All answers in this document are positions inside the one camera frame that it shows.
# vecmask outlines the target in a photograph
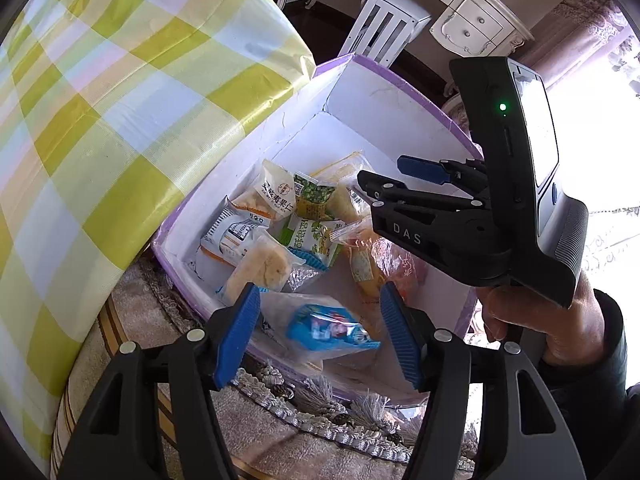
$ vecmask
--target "person's arm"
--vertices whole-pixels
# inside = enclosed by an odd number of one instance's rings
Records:
[[[565,310],[524,287],[478,289],[490,340],[511,322],[547,334],[538,370],[571,431],[588,478],[618,443],[626,392],[626,341],[620,308],[580,276]]]

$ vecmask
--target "silver screw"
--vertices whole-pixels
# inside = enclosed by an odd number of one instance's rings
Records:
[[[453,339],[453,336],[451,335],[451,332],[449,332],[449,330],[445,330],[443,328],[437,329],[433,333],[433,337],[436,339],[436,341],[440,341],[441,343],[448,343],[449,341],[451,341]]]
[[[507,354],[518,355],[520,353],[520,345],[513,341],[507,341],[504,344],[504,351],[507,352]]]
[[[135,352],[136,344],[133,341],[125,341],[120,345],[121,354],[131,354]]]
[[[196,341],[202,341],[204,339],[204,330],[201,328],[194,328],[193,330],[189,330],[187,332],[187,339],[192,343]]]

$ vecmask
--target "hand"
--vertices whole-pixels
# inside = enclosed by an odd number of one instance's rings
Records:
[[[476,293],[490,342],[504,339],[513,323],[546,334],[543,359],[550,365],[589,365],[604,355],[604,318],[583,272],[569,309],[525,286],[479,287]]]

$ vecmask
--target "white stool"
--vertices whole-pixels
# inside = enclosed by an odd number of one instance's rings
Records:
[[[430,17],[412,0],[362,0],[362,10],[338,55],[355,52],[389,66]]]

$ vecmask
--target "box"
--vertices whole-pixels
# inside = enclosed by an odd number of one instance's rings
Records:
[[[476,146],[433,103],[390,70],[362,56],[348,55],[318,67],[314,78],[243,139],[221,160],[182,204],[162,223],[153,250],[186,301],[204,318],[223,308],[215,291],[233,268],[203,256],[200,237],[214,220],[225,196],[241,194],[264,158],[289,171],[311,173],[360,150],[377,173],[404,181],[409,188],[464,196],[450,184],[436,186],[399,173],[396,160],[413,155],[431,160],[478,158]],[[212,285],[195,272],[206,273]],[[307,287],[305,294],[329,294],[348,307],[360,301],[346,258]],[[476,303],[474,291],[431,267],[416,304],[438,328],[463,336]],[[270,358],[287,379],[300,381],[308,366],[288,360],[276,343],[254,331],[248,351]],[[367,389],[398,406],[424,399],[404,379],[390,341],[324,362],[334,393],[347,399]]]

